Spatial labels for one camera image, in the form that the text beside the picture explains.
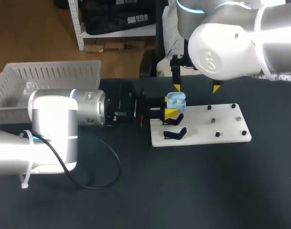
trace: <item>black table surface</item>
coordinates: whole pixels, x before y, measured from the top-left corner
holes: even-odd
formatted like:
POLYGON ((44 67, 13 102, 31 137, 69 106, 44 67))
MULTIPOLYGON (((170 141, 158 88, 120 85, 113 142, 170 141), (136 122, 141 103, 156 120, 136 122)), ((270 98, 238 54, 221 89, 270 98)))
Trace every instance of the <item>black table surface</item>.
MULTIPOLYGON (((123 80, 102 80, 112 89, 123 80)), ((165 95, 170 78, 135 79, 136 91, 165 95)), ((73 175, 113 187, 80 189, 64 174, 0 177, 0 228, 15 229, 280 229, 291 228, 291 83, 240 78, 216 94, 203 76, 183 77, 187 105, 238 103, 249 143, 154 148, 150 128, 135 124, 81 129, 73 175)), ((27 125, 0 125, 15 131, 27 125)))

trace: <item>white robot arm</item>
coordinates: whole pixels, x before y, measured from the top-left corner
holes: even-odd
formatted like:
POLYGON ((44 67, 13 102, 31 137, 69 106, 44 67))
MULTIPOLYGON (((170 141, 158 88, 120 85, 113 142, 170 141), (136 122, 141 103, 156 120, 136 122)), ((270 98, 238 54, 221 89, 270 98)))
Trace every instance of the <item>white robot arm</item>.
MULTIPOLYGON (((32 104, 32 131, 46 139, 70 171, 77 161, 77 102, 64 96, 41 96, 32 104)), ((0 131, 0 175, 57 174, 64 170, 50 148, 0 131)))
MULTIPOLYGON (((193 2, 203 6, 203 1, 193 2)), ((291 81, 291 3, 251 9, 243 2, 205 2, 204 20, 196 22, 191 36, 184 34, 201 73, 215 80, 251 75, 291 81)))

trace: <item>white board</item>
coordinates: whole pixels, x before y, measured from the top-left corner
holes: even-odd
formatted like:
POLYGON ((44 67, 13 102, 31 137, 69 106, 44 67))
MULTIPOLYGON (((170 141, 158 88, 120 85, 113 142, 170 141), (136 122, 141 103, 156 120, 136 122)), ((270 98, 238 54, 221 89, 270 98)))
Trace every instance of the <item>white board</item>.
POLYGON ((178 126, 162 125, 159 119, 151 119, 151 143, 154 147, 160 147, 249 142, 251 134, 241 109, 238 104, 235 108, 231 108, 231 105, 211 105, 211 110, 207 109, 207 105, 187 106, 178 126), (216 119, 215 123, 211 122, 212 118, 216 119), (187 133, 181 140, 164 139, 164 131, 179 133, 184 127, 187 133), (220 137, 216 137, 216 132, 220 133, 220 137))

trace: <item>black bag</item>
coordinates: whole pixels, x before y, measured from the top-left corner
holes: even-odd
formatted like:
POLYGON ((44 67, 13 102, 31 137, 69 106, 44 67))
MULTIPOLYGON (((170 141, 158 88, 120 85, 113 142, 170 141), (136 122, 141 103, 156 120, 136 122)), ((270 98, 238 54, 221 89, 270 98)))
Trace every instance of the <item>black bag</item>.
POLYGON ((82 14, 90 35, 156 23, 154 0, 83 0, 82 14))

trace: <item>black clamp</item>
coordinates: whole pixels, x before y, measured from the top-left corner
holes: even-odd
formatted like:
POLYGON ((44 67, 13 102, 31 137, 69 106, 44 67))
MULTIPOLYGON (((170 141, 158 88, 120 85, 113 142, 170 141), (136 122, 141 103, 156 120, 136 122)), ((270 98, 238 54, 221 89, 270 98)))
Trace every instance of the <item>black clamp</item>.
POLYGON ((176 119, 168 118, 162 121, 162 124, 164 125, 166 123, 168 125, 179 125, 183 118, 184 118, 183 113, 181 113, 176 119))
POLYGON ((184 127, 179 133, 164 131, 163 136, 164 136, 164 139, 181 140, 185 136, 186 133, 187 133, 187 128, 184 127))

